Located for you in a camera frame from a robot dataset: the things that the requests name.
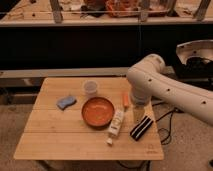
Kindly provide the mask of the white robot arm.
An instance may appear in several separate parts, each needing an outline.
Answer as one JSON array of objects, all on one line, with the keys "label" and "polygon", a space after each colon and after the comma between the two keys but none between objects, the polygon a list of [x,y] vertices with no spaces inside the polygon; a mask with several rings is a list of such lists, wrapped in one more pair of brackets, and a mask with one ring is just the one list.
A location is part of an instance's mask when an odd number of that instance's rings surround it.
[{"label": "white robot arm", "polygon": [[128,69],[132,103],[145,106],[155,96],[213,126],[213,92],[168,78],[164,68],[163,58],[150,54]]}]

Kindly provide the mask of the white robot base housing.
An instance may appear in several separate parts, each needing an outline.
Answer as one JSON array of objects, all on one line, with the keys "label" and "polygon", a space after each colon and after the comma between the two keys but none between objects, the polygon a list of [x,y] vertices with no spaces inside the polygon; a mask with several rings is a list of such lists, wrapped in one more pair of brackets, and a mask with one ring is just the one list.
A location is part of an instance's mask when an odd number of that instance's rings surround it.
[{"label": "white robot base housing", "polygon": [[213,40],[194,40],[176,46],[176,54],[182,64],[192,57],[200,57],[213,61]]}]

